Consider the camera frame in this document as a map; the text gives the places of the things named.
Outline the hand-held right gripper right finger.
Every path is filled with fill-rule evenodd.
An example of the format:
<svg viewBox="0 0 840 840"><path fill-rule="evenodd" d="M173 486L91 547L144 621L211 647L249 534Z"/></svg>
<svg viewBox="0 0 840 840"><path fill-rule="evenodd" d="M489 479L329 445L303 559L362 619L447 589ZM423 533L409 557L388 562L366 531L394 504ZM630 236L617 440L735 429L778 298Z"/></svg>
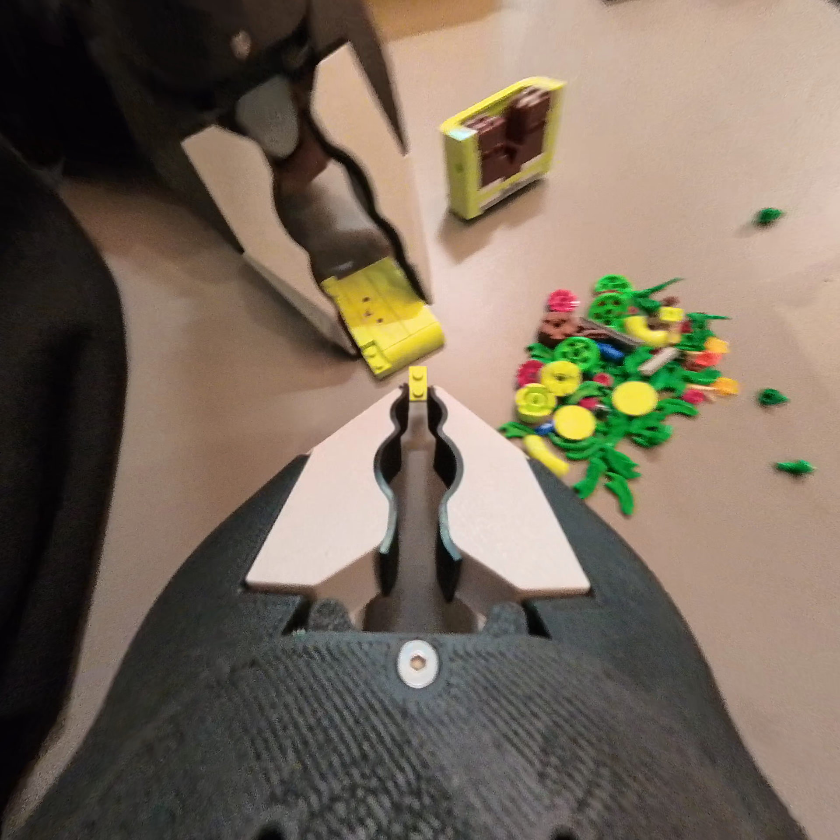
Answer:
<svg viewBox="0 0 840 840"><path fill-rule="evenodd" d="M437 510L436 578L477 615L498 603L587 595L591 583L531 459L441 387L427 393Z"/></svg>

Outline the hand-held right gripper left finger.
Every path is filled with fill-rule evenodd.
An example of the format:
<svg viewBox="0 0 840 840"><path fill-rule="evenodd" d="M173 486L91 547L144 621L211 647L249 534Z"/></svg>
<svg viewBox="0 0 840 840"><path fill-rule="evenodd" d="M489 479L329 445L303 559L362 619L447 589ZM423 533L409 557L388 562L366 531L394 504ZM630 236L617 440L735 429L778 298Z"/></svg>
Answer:
<svg viewBox="0 0 840 840"><path fill-rule="evenodd" d="M351 614L395 585L403 388L311 450L245 577L251 590L333 599Z"/></svg>

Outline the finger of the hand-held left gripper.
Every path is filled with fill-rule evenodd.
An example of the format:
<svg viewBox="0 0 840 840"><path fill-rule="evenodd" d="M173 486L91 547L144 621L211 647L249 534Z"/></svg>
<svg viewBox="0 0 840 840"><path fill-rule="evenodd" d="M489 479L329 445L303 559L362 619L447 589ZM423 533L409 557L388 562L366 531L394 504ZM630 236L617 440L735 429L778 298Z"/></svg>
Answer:
<svg viewBox="0 0 840 840"><path fill-rule="evenodd" d="M212 125L186 137L182 149L245 262L325 340L357 359L360 352L338 310L315 281L308 252L280 221L274 172L257 142Z"/></svg>
<svg viewBox="0 0 840 840"><path fill-rule="evenodd" d="M397 136L351 43L315 67L310 119L348 176L366 216L388 243L416 294L434 302L424 224L410 151Z"/></svg>

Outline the lime toy brick pot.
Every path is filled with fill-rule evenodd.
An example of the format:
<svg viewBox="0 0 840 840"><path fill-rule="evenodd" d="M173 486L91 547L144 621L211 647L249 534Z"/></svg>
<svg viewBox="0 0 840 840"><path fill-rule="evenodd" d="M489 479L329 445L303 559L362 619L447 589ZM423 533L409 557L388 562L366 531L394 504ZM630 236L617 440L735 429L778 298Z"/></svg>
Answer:
<svg viewBox="0 0 840 840"><path fill-rule="evenodd" d="M561 80L526 78L439 126L451 214L473 221L550 172L565 89Z"/></svg>

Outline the lime and brown toy panel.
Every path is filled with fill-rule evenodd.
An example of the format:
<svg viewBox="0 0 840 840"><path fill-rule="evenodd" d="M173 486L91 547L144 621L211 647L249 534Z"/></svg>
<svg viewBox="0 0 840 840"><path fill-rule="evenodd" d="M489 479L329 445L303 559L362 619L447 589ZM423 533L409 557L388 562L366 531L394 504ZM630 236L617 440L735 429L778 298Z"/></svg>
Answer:
<svg viewBox="0 0 840 840"><path fill-rule="evenodd" d="M320 288L338 310L373 376L383 380L440 350L445 334L403 268L385 257Z"/></svg>

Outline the person's left forearm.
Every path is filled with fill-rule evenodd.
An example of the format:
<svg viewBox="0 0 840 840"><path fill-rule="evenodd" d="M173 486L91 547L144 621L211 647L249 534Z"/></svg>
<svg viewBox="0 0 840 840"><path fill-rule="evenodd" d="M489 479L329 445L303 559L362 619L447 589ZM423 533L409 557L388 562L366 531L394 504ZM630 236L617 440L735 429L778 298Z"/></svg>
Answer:
<svg viewBox="0 0 840 840"><path fill-rule="evenodd" d="M57 181L144 168L94 48L91 2L1 2L1 131Z"/></svg>

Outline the person's left hand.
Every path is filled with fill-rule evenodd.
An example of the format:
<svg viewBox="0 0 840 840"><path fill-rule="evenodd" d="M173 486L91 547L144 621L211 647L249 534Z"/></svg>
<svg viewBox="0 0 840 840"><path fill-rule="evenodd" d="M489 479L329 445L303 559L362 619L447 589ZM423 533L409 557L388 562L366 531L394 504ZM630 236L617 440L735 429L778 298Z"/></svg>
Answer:
<svg viewBox="0 0 840 840"><path fill-rule="evenodd" d="M330 161L310 122L299 126L298 144L284 159L272 159L275 193L279 196L303 194L326 169Z"/></svg>

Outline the pile of small toy pieces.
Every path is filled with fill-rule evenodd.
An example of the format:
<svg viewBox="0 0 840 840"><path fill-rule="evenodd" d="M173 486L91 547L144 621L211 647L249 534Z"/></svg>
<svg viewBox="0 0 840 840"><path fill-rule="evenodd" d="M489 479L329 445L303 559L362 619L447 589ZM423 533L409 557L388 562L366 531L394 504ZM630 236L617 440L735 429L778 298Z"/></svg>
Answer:
<svg viewBox="0 0 840 840"><path fill-rule="evenodd" d="M730 346L712 324L728 317L683 309L667 293L680 282L638 288L602 276L586 307L572 290L552 291L516 372L513 418L498 428L556 477L582 463L573 492L584 500L604 488L626 517L641 474L621 444L662 446L672 417L698 417L702 405L740 390L719 370Z"/></svg>

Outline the person's black jacket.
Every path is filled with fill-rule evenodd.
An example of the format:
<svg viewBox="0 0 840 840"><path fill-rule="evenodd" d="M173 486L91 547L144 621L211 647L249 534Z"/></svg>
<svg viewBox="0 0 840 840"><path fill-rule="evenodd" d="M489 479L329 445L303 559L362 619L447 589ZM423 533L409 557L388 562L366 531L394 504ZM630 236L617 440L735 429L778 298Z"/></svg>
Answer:
<svg viewBox="0 0 840 840"><path fill-rule="evenodd" d="M1 153L2 802L64 704L123 430L123 310L67 205Z"/></svg>

